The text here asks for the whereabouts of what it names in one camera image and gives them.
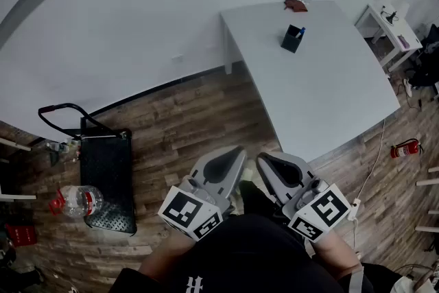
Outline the white wooden rack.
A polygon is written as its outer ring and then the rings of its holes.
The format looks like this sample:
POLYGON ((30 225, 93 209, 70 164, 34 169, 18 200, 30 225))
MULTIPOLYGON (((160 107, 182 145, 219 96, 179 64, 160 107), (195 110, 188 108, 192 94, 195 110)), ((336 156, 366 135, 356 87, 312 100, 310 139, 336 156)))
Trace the white wooden rack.
MULTIPOLYGON (((439 166, 431 167, 427 170, 429 174, 438 173, 439 172, 439 166)), ((420 180, 416 181, 416 186, 430 186, 430 185, 439 185, 439 178, 429 178, 426 180, 420 180)), ((439 216, 439 209, 429 209, 427 211, 428 215, 437 215, 439 216)), ((433 233, 433 234, 439 234, 439 226, 415 226, 415 231, 418 232, 426 232, 426 233, 433 233)))

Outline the black hand cart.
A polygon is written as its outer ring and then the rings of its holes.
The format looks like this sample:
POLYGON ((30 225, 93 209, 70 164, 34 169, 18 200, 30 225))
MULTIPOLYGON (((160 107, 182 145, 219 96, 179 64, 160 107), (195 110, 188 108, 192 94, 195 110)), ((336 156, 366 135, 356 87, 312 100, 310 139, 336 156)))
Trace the black hand cart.
POLYGON ((80 144, 80 186, 94 186, 104 197, 103 206, 98 213, 82 218, 85 224, 90 228, 133 236, 137 232, 137 225, 132 191, 131 131, 109 128, 73 103, 39 108, 38 116, 48 126, 80 144), (80 128, 64 129, 51 123, 44 116, 45 113, 66 108, 82 114, 80 128))

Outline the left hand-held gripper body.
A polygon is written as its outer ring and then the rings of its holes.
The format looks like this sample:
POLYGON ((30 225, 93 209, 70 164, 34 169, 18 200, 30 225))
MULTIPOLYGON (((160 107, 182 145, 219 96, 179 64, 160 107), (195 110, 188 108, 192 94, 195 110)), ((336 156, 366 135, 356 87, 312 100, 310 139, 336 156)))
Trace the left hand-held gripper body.
POLYGON ((229 207, 230 195, 226 188, 199 183, 188 176, 179 186, 171 187, 158 216, 198 242, 223 222, 229 207))

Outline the white power strip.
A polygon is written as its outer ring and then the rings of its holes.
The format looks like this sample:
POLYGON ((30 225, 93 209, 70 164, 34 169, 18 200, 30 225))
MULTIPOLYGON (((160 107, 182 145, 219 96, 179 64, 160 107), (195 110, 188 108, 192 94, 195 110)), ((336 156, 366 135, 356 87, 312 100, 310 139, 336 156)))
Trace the white power strip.
POLYGON ((357 218, 357 212, 359 210, 359 206, 361 204, 361 200, 359 198, 355 198, 351 203, 351 210, 347 216, 348 221, 354 221, 357 218))

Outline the person's left forearm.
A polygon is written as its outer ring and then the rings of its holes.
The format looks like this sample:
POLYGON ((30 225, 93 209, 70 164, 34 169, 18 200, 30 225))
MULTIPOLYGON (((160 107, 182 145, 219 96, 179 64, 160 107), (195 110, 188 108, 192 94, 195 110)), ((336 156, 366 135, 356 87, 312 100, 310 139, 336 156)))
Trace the person's left forearm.
POLYGON ((156 281, 163 281, 195 243, 194 239, 171 229, 169 235, 143 260, 139 272, 156 281))

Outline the brown cloth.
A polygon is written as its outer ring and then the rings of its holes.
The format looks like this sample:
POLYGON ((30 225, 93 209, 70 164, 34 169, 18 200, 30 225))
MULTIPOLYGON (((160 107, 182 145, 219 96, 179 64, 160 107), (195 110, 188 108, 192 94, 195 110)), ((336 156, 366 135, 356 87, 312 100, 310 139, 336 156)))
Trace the brown cloth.
POLYGON ((284 0, 284 10, 290 9, 292 12, 307 12, 307 6, 300 0, 284 0))

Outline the black pen holder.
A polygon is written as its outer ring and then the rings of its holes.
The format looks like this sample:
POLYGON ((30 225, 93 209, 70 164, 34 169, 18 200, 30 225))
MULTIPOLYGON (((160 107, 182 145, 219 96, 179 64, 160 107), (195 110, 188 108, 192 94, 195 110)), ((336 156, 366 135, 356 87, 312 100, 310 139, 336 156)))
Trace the black pen holder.
POLYGON ((281 43, 281 47, 283 49, 286 49, 292 53, 295 53, 298 49, 302 38, 304 35, 302 35, 301 38, 296 38, 297 33, 299 32, 301 28, 295 27, 293 25, 290 25, 285 33, 285 36, 283 38, 283 41, 281 43))

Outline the red fire extinguisher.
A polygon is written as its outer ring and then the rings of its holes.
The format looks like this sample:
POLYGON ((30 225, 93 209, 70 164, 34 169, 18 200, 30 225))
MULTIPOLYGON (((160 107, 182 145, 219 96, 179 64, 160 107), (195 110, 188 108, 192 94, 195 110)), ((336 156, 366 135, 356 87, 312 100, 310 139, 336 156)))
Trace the red fire extinguisher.
POLYGON ((413 154, 421 155, 424 152, 422 145, 418 139, 412 138, 408 139, 402 143, 393 145, 390 149, 390 156, 393 159, 397 159, 404 156, 409 156, 413 154))

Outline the small white side table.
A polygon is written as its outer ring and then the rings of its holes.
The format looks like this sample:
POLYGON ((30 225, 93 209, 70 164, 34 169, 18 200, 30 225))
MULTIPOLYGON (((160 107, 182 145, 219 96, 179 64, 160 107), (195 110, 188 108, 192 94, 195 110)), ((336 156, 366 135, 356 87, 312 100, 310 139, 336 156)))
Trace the small white side table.
POLYGON ((366 6, 364 13, 357 20, 355 27, 360 30, 364 23, 372 18, 378 25, 377 31, 372 37, 373 43, 376 43, 382 36, 387 37, 393 45, 393 50, 389 52, 380 61, 380 65, 384 68, 389 62, 395 59, 397 56, 400 58, 392 64, 389 68, 389 72, 393 72, 397 69, 403 62, 405 62, 412 54, 414 54, 418 49, 421 49, 421 41, 415 35, 413 29, 409 26, 408 22, 402 16, 399 16, 399 20, 394 23, 394 26, 390 26, 386 23, 380 15, 380 11, 385 10, 386 12, 392 13, 395 11, 391 3, 369 3, 366 6), (403 35, 406 41, 410 44, 409 49, 405 49, 398 39, 399 35, 403 35))

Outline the person's black clothing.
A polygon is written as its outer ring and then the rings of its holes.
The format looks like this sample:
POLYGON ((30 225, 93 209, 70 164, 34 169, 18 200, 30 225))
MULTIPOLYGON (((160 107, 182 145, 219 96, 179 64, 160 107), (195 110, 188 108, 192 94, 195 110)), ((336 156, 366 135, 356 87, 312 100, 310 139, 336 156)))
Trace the person's black clothing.
POLYGON ((400 279, 360 262, 362 270, 335 280, 302 236, 274 219, 274 203, 254 183, 241 181, 239 190, 244 214, 196 242, 163 281, 125 268, 109 293, 391 293, 400 279))

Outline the red box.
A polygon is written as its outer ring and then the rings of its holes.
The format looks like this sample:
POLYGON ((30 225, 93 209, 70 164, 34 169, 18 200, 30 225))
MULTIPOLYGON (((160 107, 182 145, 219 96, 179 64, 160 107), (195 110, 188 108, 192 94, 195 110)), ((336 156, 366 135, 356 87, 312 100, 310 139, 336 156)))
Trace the red box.
POLYGON ((31 246, 36 244, 36 232, 33 225, 6 224, 6 231, 15 247, 31 246))

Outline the white box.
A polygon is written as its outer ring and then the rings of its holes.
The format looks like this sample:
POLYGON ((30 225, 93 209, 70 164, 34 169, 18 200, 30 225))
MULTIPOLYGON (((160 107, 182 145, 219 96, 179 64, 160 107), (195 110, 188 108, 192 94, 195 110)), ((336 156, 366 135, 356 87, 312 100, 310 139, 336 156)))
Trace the white box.
POLYGON ((406 0, 392 0, 391 4, 399 16, 406 17, 410 7, 406 0))

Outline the person's shoe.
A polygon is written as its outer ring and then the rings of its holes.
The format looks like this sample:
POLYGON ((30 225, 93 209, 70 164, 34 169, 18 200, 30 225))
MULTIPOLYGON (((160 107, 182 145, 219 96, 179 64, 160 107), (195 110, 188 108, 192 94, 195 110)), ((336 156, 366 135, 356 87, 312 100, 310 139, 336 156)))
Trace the person's shoe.
POLYGON ((248 159, 244 165, 243 172, 241 175, 241 180, 252 181, 254 177, 258 174, 257 166, 254 160, 248 159))

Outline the person's right forearm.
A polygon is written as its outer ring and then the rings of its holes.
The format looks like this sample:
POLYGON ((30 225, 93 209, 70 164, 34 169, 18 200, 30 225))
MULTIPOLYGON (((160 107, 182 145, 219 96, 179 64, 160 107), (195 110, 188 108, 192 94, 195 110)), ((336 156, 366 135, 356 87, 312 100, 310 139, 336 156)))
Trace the person's right forearm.
POLYGON ((331 230, 311 246, 322 266, 335 280, 362 270, 355 251, 331 230))

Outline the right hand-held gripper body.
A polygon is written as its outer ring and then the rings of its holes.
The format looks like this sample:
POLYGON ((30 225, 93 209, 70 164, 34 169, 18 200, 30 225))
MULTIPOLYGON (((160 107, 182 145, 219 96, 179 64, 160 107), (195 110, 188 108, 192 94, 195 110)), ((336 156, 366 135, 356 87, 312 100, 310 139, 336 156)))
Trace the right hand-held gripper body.
POLYGON ((351 205, 337 185, 317 178, 282 208, 287 227, 310 242, 318 242, 351 211, 351 205))

